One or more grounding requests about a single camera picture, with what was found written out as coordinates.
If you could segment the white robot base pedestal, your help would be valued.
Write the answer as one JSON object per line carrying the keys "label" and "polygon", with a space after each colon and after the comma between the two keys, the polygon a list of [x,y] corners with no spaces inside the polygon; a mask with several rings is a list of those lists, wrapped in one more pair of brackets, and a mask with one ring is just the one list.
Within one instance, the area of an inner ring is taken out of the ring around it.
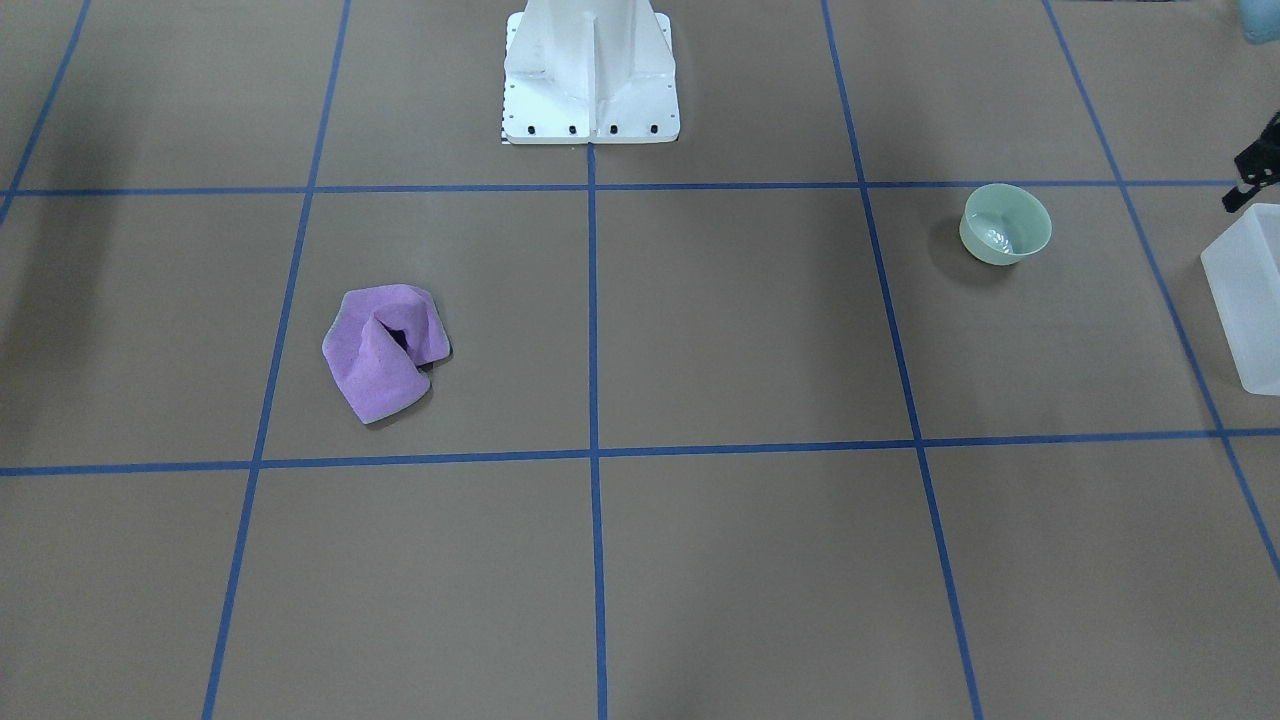
{"label": "white robot base pedestal", "polygon": [[681,135],[671,18],[649,1],[529,1],[504,29],[500,138],[669,143]]}

